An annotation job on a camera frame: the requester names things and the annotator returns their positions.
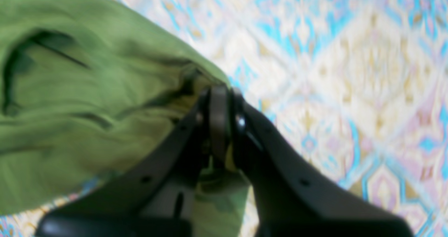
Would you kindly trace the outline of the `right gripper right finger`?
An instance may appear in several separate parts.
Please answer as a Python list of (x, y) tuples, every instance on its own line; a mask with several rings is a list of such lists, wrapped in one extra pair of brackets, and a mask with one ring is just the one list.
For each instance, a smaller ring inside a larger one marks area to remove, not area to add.
[(406, 222), (307, 163), (241, 92), (230, 93), (233, 160), (253, 187), (256, 237), (411, 237)]

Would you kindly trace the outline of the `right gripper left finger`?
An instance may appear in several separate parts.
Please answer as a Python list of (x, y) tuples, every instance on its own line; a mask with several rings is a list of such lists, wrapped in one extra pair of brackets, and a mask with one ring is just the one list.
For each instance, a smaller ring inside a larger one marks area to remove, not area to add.
[(91, 194), (47, 213), (37, 237), (191, 237), (202, 169), (225, 162), (229, 89), (206, 89), (143, 161)]

